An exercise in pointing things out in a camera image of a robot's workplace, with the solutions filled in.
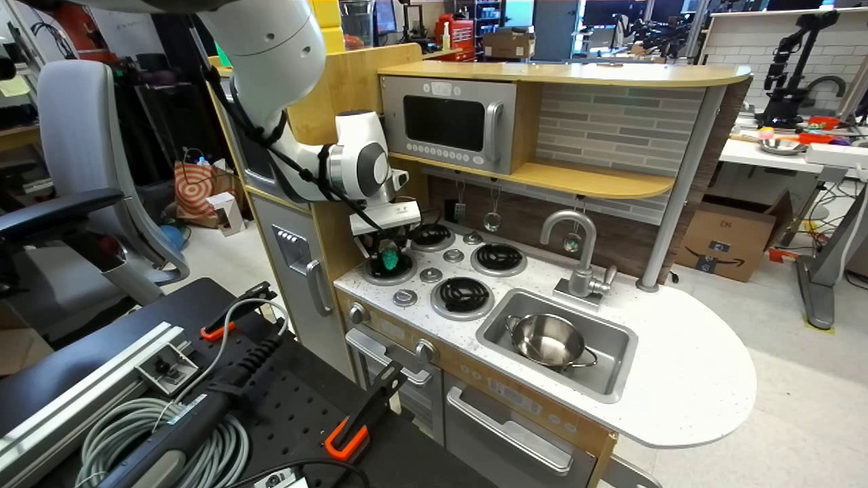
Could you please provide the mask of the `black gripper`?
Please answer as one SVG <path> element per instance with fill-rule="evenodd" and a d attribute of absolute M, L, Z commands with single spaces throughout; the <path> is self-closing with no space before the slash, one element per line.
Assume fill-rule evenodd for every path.
<path fill-rule="evenodd" d="M 385 251 L 408 251 L 412 247 L 412 231 L 408 225 L 377 231 L 365 239 L 365 256 L 381 259 Z"/>

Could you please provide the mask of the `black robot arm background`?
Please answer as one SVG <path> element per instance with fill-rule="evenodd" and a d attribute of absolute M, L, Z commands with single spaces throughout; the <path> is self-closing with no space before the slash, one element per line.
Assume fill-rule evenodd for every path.
<path fill-rule="evenodd" d="M 761 126 L 794 126 L 800 121 L 800 111 L 818 105 L 812 92 L 820 83 L 832 83 L 836 95 L 847 92 L 847 80 L 842 76 L 820 76 L 809 87 L 803 87 L 803 68 L 812 56 L 818 35 L 836 22 L 836 11 L 800 12 L 799 29 L 778 40 L 769 76 L 763 80 L 769 105 L 763 113 L 756 113 Z"/>

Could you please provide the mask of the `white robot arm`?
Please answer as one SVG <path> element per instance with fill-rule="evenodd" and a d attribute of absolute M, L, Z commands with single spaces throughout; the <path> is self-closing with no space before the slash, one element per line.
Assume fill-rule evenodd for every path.
<path fill-rule="evenodd" d="M 257 140 L 291 199 L 336 199 L 354 208 L 351 232 L 362 255 L 385 270 L 411 250 L 421 223 L 416 199 L 397 199 L 411 180 L 389 163 L 389 140 L 374 111 L 341 113 L 336 140 L 302 144 L 287 105 L 308 96 L 325 68 L 325 40 L 309 0 L 85 0 L 105 11 L 196 12 L 234 65 L 234 121 Z"/>

